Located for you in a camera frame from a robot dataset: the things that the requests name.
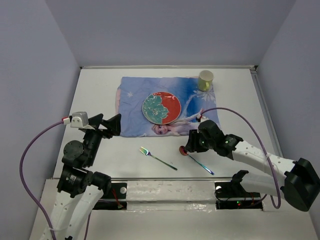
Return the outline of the iridescent spoon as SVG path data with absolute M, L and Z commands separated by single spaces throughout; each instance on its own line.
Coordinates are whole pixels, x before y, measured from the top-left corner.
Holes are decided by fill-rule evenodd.
M 193 156 L 191 156 L 186 150 L 184 146 L 180 146 L 179 147 L 179 152 L 183 155 L 183 156 L 188 156 L 189 158 L 191 158 L 193 161 L 195 161 L 198 165 L 200 165 L 204 170 L 206 170 L 209 174 L 211 174 L 212 176 L 215 175 L 215 173 L 210 170 L 208 167 L 206 167 L 205 165 L 203 165 L 202 163 L 200 163 L 198 160 L 196 160 Z

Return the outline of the blue princess print placemat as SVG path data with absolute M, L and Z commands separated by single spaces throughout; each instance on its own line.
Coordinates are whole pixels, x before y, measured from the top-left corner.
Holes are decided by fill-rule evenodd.
M 153 124 L 143 115 L 144 100 L 156 92 L 171 93 L 180 101 L 181 113 L 174 122 Z M 187 136 L 200 124 L 197 115 L 214 107 L 214 89 L 199 90 L 196 77 L 125 76 L 115 95 L 115 112 L 121 114 L 121 136 L 128 138 Z

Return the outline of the teal and red plate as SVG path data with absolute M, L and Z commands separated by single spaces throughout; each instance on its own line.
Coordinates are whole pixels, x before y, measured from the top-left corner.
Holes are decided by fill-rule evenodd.
M 142 104 L 145 118 L 155 125 L 166 125 L 178 119 L 182 106 L 178 98 L 169 92 L 159 91 L 149 95 Z

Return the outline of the pale yellow mug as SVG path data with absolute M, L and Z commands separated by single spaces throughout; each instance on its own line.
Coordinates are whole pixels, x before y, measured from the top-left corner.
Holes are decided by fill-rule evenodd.
M 212 86 L 214 74 L 209 70 L 202 70 L 198 75 L 197 86 L 202 92 L 207 92 Z

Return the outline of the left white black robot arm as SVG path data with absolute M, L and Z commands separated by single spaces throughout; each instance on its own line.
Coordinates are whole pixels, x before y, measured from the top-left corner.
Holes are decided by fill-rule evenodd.
M 85 111 L 62 119 L 64 125 L 84 132 L 82 141 L 72 140 L 63 149 L 63 168 L 55 203 L 42 240 L 76 240 L 96 203 L 110 194 L 111 177 L 88 168 L 95 161 L 102 139 L 121 134 L 121 115 L 105 120 L 102 113 L 88 117 Z

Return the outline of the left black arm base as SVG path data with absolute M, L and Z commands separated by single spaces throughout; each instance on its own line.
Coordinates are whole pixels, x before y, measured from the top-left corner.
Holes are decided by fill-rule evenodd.
M 112 181 L 111 189 L 104 193 L 93 207 L 93 210 L 118 211 L 127 209 L 126 181 Z

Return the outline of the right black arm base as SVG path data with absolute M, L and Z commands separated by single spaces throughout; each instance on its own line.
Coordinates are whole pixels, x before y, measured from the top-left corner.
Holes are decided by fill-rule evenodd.
M 262 195 L 258 192 L 247 192 L 231 182 L 216 182 L 214 187 L 216 210 L 263 210 Z

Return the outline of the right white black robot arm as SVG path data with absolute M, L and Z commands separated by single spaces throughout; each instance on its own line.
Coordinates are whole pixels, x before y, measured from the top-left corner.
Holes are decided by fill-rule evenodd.
M 215 151 L 219 156 L 247 164 L 261 172 L 240 170 L 232 176 L 230 190 L 235 196 L 256 192 L 285 200 L 297 210 L 307 212 L 320 193 L 320 178 L 310 161 L 297 161 L 264 153 L 241 137 L 224 134 L 212 120 L 189 131 L 184 147 L 187 153 Z

